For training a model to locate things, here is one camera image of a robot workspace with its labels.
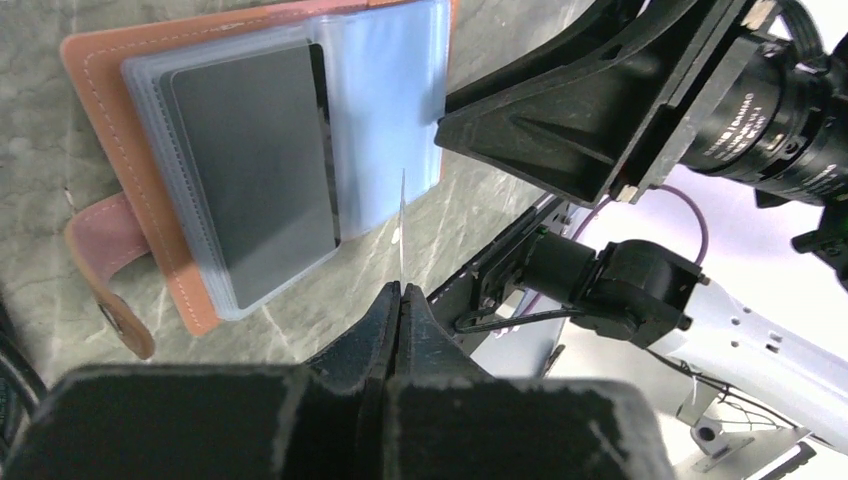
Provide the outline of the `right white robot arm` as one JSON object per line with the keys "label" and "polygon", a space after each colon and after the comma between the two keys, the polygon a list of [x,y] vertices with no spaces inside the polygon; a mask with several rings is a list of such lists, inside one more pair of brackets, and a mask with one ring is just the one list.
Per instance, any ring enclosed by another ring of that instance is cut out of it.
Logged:
{"label": "right white robot arm", "polygon": [[[847,281],[847,46],[797,1],[597,1],[547,43],[451,93],[435,141],[575,205],[635,203],[682,165],[823,208],[793,249]],[[717,375],[847,449],[847,364],[642,240],[592,249],[518,221],[485,262],[461,334],[508,281],[561,314]]]}

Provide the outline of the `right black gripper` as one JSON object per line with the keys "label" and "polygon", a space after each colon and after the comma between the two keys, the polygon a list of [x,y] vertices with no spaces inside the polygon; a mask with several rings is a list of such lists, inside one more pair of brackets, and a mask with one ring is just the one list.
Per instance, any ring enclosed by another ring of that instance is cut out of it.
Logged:
{"label": "right black gripper", "polygon": [[774,12],[790,37],[770,23],[745,25],[707,71],[703,85],[643,170],[647,188],[683,165],[754,189],[761,206],[798,201],[847,202],[847,43],[826,52],[799,1]]}

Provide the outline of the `white credit card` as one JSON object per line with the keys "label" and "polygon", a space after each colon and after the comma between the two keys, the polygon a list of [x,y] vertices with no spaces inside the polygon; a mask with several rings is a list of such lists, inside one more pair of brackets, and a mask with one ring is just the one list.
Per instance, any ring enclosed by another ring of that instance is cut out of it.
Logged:
{"label": "white credit card", "polygon": [[399,285],[401,294],[405,293],[406,290],[406,262],[405,262],[405,209],[406,209],[406,170],[403,168],[401,170],[401,185],[400,185],[400,197],[399,197],[399,209],[398,209],[398,224],[397,224],[397,245],[398,245],[398,258],[399,258]]}

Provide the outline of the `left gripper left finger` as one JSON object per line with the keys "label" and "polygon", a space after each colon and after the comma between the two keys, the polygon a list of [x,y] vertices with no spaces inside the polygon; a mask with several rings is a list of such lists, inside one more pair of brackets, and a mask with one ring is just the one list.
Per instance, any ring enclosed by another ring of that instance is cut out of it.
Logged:
{"label": "left gripper left finger", "polygon": [[386,283],[357,322],[304,364],[334,393],[359,391],[390,357],[384,350],[394,345],[400,302],[399,282]]}

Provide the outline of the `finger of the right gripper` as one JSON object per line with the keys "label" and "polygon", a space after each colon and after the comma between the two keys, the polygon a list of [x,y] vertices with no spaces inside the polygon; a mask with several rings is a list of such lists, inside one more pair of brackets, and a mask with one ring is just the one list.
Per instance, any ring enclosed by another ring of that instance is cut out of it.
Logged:
{"label": "finger of the right gripper", "polygon": [[439,121],[438,146],[581,206],[646,189],[695,89],[727,51],[745,1],[661,1],[601,49]]}
{"label": "finger of the right gripper", "polygon": [[662,8],[661,1],[594,1],[552,39],[449,94],[446,111],[458,112],[475,102],[587,57],[632,26],[638,16],[654,14]]}

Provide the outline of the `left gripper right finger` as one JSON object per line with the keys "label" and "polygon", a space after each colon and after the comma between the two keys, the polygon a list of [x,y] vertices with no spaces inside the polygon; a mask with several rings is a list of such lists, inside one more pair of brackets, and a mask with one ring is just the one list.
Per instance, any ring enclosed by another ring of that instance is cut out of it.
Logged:
{"label": "left gripper right finger", "polygon": [[397,330],[396,375],[452,377],[472,381],[491,376],[438,324],[420,287],[407,284]]}

